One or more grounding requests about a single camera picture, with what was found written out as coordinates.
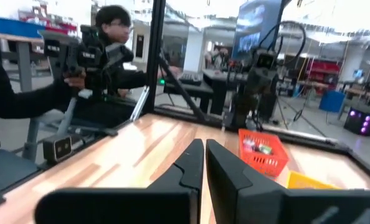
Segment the blue bin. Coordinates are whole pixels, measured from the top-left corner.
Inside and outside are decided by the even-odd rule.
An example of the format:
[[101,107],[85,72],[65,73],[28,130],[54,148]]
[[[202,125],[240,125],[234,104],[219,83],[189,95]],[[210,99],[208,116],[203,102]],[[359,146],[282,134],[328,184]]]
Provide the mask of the blue bin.
[[295,91],[293,92],[293,96],[292,96],[292,97],[297,97],[297,96],[298,96],[298,94],[299,94],[299,92],[300,92],[300,85],[299,85],[299,84],[297,84],[297,85],[295,86]]
[[0,34],[16,35],[28,38],[41,38],[38,30],[45,30],[45,26],[22,22],[14,19],[0,18]]
[[345,97],[344,93],[334,90],[327,91],[322,96],[320,110],[338,113],[340,111],[344,97]]

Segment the yellow box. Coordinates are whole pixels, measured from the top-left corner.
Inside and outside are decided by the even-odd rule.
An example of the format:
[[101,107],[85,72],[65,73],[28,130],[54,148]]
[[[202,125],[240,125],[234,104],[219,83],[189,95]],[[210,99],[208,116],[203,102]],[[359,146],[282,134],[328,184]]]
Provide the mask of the yellow box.
[[307,177],[303,174],[290,171],[287,177],[288,189],[339,189],[330,184],[324,184],[320,181]]

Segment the snack in basket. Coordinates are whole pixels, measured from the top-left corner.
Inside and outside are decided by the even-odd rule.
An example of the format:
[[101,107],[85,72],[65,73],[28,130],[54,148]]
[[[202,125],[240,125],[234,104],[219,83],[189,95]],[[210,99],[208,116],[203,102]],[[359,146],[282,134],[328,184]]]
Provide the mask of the snack in basket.
[[247,151],[255,151],[256,150],[255,142],[251,139],[244,139],[243,148]]
[[266,155],[272,154],[272,148],[263,144],[259,145],[258,151]]

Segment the glasses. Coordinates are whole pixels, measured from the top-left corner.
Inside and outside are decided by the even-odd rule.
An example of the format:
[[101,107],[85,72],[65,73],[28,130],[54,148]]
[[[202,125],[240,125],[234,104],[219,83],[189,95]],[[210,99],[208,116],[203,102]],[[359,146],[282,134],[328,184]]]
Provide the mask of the glasses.
[[123,25],[123,24],[121,24],[121,23],[119,23],[119,22],[112,22],[110,25],[111,25],[111,26],[119,26],[119,27],[121,27],[121,28],[128,28],[130,31],[131,31],[131,30],[133,30],[133,27],[132,27],[132,26],[131,26],[131,27],[128,27],[128,26]]

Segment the black metal frame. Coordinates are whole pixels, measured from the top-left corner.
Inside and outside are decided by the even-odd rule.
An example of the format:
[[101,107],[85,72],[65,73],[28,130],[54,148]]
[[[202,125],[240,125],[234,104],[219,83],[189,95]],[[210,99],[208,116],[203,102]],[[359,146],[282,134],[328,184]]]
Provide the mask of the black metal frame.
[[[154,98],[156,95],[157,85],[157,69],[158,69],[158,55],[160,50],[161,35],[164,21],[164,7],[165,0],[154,1],[152,11],[152,23],[151,23],[151,37],[149,43],[149,57],[148,57],[148,85],[150,86],[151,92],[149,94],[148,102],[145,104],[144,111],[146,113],[154,113],[162,116],[168,116],[174,119],[181,119],[184,121],[203,124],[213,128],[221,128],[222,123],[209,120],[197,119],[192,114],[182,113],[178,111],[168,110],[161,107],[154,106]],[[228,131],[237,132],[237,129],[227,128]],[[300,136],[292,134],[286,131],[268,131],[265,132],[276,134],[281,141],[290,144],[297,144],[305,147],[311,147],[313,149],[322,150],[326,152],[341,154],[347,156],[352,160],[360,169],[362,169],[368,176],[370,176],[370,165],[364,162],[357,154],[353,152],[345,144],[340,142],[333,142],[330,139],[317,139],[311,137]]]

